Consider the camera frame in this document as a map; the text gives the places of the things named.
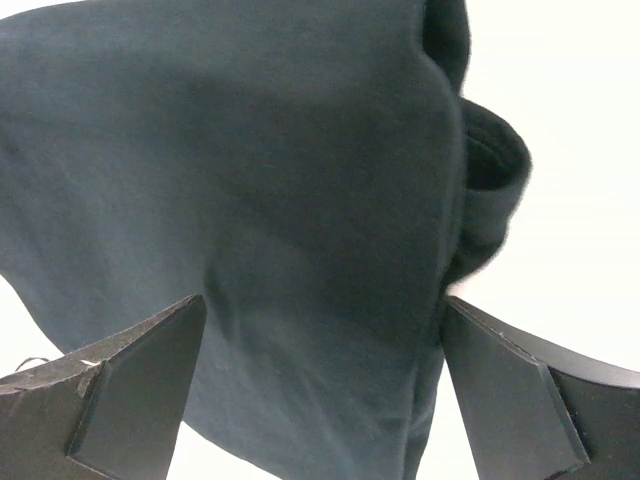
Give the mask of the black t shirt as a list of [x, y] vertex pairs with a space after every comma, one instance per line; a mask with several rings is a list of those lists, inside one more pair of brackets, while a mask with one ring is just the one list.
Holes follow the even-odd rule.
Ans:
[[185, 411], [282, 479], [412, 479], [447, 288], [531, 169], [462, 1], [81, 1], [1, 22], [1, 273], [64, 352], [202, 295]]

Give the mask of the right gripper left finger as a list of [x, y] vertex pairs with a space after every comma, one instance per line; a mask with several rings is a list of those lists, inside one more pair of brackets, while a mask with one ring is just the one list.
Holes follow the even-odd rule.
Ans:
[[205, 320], [203, 298], [189, 296], [2, 378], [2, 478], [166, 478]]

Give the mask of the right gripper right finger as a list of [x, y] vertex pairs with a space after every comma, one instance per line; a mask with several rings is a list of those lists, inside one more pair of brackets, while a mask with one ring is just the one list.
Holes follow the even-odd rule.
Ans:
[[639, 374], [447, 300], [442, 344], [479, 478], [636, 480]]

